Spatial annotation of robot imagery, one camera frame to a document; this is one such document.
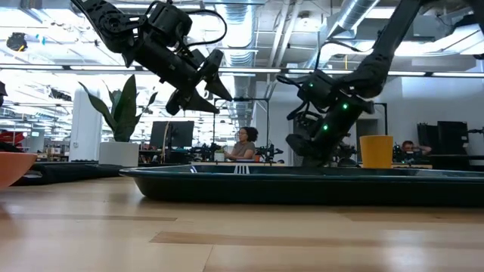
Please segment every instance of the computer monitor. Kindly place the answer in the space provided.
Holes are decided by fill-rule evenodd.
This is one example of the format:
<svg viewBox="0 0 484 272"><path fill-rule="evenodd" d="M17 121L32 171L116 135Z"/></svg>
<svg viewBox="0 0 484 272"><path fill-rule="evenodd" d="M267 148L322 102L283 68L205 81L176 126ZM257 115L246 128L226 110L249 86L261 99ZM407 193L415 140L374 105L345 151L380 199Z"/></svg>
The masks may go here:
<svg viewBox="0 0 484 272"><path fill-rule="evenodd" d="M191 147L194 137L195 122L153 122L150 145L152 147Z"/></svg>
<svg viewBox="0 0 484 272"><path fill-rule="evenodd" d="M467 155L465 147L469 143L466 122L438 121L439 143L442 154Z"/></svg>

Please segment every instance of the wood grain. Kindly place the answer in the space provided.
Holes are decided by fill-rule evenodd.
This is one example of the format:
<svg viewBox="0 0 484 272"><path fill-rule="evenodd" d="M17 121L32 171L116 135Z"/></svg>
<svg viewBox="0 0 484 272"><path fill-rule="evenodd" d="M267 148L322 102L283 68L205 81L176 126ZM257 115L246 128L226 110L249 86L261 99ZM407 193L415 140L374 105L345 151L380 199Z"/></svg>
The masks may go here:
<svg viewBox="0 0 484 272"><path fill-rule="evenodd" d="M0 271L480 272L483 222L482 209L155 202L129 178L12 187Z"/></svg>

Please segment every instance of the white planter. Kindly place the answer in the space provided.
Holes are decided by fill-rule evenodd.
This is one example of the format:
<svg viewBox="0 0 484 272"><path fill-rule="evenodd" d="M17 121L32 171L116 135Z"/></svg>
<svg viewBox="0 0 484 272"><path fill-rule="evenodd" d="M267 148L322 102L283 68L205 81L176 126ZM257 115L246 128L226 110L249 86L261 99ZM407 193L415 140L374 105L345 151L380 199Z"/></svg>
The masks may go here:
<svg viewBox="0 0 484 272"><path fill-rule="evenodd" d="M215 153L215 154L213 154L213 160L215 162L224 162L225 161L225 154L224 153Z"/></svg>
<svg viewBox="0 0 484 272"><path fill-rule="evenodd" d="M99 164L138 167L139 145L123 142L99 144Z"/></svg>

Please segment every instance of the black tray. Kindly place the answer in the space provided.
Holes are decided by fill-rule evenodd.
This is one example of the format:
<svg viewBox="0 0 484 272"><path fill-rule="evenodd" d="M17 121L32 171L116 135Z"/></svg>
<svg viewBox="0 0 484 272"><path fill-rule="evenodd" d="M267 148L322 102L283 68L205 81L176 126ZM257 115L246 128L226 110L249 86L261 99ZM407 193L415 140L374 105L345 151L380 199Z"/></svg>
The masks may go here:
<svg viewBox="0 0 484 272"><path fill-rule="evenodd" d="M151 199L363 206L484 206L484 173L421 169L183 165L131 168Z"/></svg>

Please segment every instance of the man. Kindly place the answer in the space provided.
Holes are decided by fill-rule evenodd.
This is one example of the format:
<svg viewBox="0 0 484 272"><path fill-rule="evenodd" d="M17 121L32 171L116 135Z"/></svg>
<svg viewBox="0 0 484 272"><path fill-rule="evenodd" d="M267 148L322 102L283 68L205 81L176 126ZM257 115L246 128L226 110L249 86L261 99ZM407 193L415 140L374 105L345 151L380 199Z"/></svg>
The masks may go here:
<svg viewBox="0 0 484 272"><path fill-rule="evenodd" d="M412 141L404 141L402 144L402 151L404 153L410 153L410 152L415 152L419 153L422 152L422 155L428 155L430 151L432 151L431 147L419 147L417 145L414 145L414 142Z"/></svg>

